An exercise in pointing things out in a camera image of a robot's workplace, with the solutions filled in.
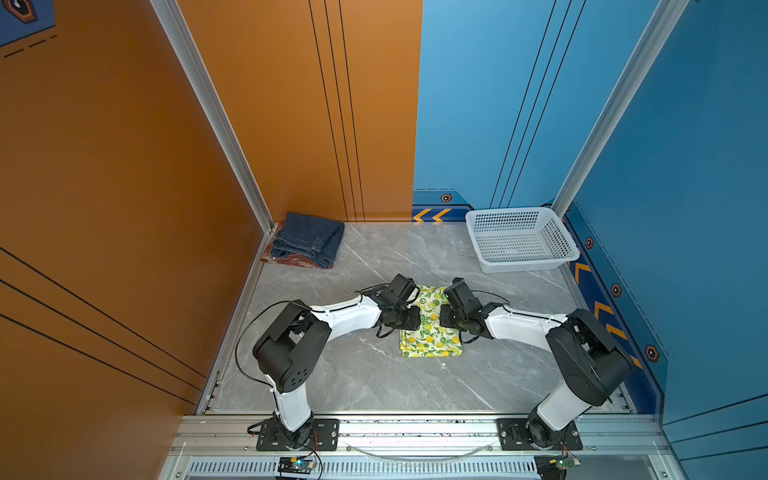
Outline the lemon print skirt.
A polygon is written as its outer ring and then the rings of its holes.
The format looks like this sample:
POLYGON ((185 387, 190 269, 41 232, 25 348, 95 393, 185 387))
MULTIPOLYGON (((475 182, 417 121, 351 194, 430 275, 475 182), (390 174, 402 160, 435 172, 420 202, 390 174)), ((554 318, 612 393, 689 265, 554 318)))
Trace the lemon print skirt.
POLYGON ((440 325, 440 313, 448 306, 441 287, 420 286, 414 304, 420 309, 420 324, 415 331, 401 330, 399 347, 403 358, 455 357, 463 354, 456 329, 440 325))

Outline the white plastic laundry basket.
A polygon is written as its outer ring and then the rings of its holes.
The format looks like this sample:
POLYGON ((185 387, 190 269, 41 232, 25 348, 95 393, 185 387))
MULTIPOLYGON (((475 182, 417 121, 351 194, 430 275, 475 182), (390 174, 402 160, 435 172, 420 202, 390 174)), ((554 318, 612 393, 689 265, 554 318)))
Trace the white plastic laundry basket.
POLYGON ((465 223, 486 274, 557 269, 580 257, 564 222, 547 207, 473 210, 465 223))

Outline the dark blue denim skirt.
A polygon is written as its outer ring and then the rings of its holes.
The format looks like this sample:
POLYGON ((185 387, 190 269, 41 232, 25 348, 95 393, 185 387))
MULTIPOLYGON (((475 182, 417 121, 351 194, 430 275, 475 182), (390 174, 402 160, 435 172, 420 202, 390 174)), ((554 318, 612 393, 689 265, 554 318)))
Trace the dark blue denim skirt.
POLYGON ((274 238, 270 255, 275 260, 298 255, 316 267, 332 268, 344 229, 345 224, 341 221, 288 212, 274 238))

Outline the red plaid skirt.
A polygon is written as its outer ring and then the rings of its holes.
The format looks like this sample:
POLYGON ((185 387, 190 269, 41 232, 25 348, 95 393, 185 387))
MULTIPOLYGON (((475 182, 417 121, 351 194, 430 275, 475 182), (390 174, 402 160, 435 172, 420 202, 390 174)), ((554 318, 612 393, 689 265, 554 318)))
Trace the red plaid skirt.
POLYGON ((300 268, 317 268, 317 264, 310 258, 299 254, 289 254, 283 258, 274 258, 270 253, 265 253, 260 260, 269 264, 287 265, 300 268))

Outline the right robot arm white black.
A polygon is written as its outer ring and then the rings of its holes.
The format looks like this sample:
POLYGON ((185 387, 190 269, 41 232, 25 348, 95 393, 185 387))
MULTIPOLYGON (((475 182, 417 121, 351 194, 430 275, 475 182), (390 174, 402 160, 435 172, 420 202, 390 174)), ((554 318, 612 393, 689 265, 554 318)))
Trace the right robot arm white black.
POLYGON ((608 401, 635 368, 632 356, 586 309, 544 315, 516 311, 499 302, 483 305, 462 278, 454 279, 444 294, 448 303, 441 307, 441 326, 552 354, 561 380, 525 424, 527 441, 537 449, 563 443, 574 420, 608 401))

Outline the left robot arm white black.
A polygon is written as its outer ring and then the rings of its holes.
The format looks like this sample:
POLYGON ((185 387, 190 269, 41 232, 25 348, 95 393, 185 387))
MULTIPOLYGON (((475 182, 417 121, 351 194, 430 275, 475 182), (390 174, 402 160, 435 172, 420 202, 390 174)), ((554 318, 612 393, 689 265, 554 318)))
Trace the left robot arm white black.
POLYGON ((252 348, 275 400, 277 438, 290 449, 314 444, 313 413, 305 383, 330 341, 358 330, 384 327, 390 333, 421 325, 420 288, 398 274, 387 284, 359 291, 350 300, 310 306, 286 303, 252 348))

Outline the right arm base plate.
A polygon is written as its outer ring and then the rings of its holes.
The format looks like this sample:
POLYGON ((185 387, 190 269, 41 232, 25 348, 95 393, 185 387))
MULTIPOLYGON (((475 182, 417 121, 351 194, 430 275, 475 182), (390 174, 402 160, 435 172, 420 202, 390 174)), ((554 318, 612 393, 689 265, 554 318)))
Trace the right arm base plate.
POLYGON ((543 421, 505 417, 496 420, 496 428, 504 451, 583 449, 580 432, 574 421, 564 429, 555 431, 543 421))

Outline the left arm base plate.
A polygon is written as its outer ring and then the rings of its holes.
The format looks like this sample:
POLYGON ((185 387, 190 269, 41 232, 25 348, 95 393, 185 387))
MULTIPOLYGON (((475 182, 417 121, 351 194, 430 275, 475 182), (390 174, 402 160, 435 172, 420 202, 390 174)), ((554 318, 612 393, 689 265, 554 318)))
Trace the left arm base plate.
POLYGON ((336 418, 310 418, 295 432, 289 431, 276 417, 259 425, 256 449, 264 452, 335 451, 340 422, 336 418))

